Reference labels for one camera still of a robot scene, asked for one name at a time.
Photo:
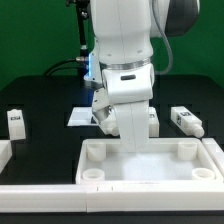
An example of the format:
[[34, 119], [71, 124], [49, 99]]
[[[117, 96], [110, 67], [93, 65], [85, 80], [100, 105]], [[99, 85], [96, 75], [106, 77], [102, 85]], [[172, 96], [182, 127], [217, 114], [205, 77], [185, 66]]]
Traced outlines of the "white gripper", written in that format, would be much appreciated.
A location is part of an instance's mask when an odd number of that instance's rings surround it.
[[116, 118], [121, 145], [128, 152], [146, 148], [149, 139], [149, 101], [128, 102], [112, 105], [105, 89], [94, 92], [92, 101], [94, 121], [105, 120], [109, 115]]

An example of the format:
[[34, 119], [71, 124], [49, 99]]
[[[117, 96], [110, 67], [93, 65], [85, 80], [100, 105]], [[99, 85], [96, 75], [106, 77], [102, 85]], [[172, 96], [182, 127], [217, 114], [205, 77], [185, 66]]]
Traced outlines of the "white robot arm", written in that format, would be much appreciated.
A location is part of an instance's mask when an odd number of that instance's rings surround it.
[[101, 130], [137, 151], [149, 140], [155, 71], [150, 40], [180, 36], [196, 22], [200, 0], [90, 0], [95, 36], [92, 113]]

